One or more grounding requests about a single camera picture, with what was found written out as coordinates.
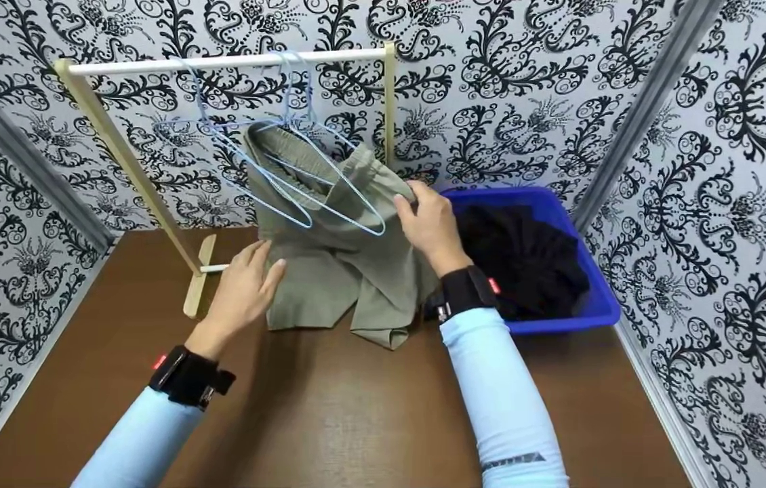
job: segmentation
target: khaki pants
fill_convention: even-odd
[[[356,222],[380,229],[379,219],[308,143],[278,127],[260,130],[261,127],[264,126],[255,124],[245,133],[246,148],[257,164]],[[281,167],[263,155],[263,148],[334,185],[315,182]],[[395,349],[407,340],[407,326],[413,321],[418,303],[437,284],[424,257],[404,237],[392,204],[395,194],[405,195],[411,201],[414,194],[364,145],[336,164],[386,220],[386,232],[381,236],[368,234],[288,189],[288,194],[311,214],[314,220],[311,228],[300,228],[268,208],[257,206],[260,238],[272,240],[270,263],[281,258],[287,260],[287,274],[268,311],[268,328],[333,327],[355,304],[352,332]],[[300,222],[305,221],[296,206],[249,165],[247,176],[254,195]]]

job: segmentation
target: arm sleeve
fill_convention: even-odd
[[[146,387],[83,467],[71,488],[153,488],[203,417]]]
[[[545,404],[498,311],[458,313],[440,331],[477,438],[483,487],[566,488]]]

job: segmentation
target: hand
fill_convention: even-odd
[[[217,361],[237,331],[262,318],[287,270],[286,260],[278,260],[266,272],[269,249],[271,241],[256,241],[223,270],[209,313],[184,343],[191,352]]]
[[[407,198],[395,195],[395,210],[407,240],[428,259],[438,277],[473,264],[461,248],[452,204],[423,182],[407,182],[418,202],[414,213]]]

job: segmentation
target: black garment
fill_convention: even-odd
[[[500,288],[508,321],[572,317],[588,291],[578,241],[534,219],[530,207],[467,207],[456,214],[464,252]]]

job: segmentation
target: blue plastic bin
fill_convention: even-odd
[[[588,253],[588,248],[582,242],[570,222],[569,216],[556,195],[547,188],[541,186],[525,186],[525,188],[482,188],[475,190],[461,190],[445,192],[445,197],[452,202],[455,213],[472,205],[485,205],[492,207],[509,207],[525,205],[533,208],[534,217],[537,220],[553,225],[555,228],[566,232],[579,241],[578,260],[579,265],[588,275],[590,290],[588,296],[582,300],[578,315],[571,319],[550,319],[549,321],[522,321],[506,322],[513,334],[529,333],[562,333],[562,331],[576,331],[591,327],[613,325],[621,316],[621,306],[609,289],[609,284],[603,278],[597,263]]]

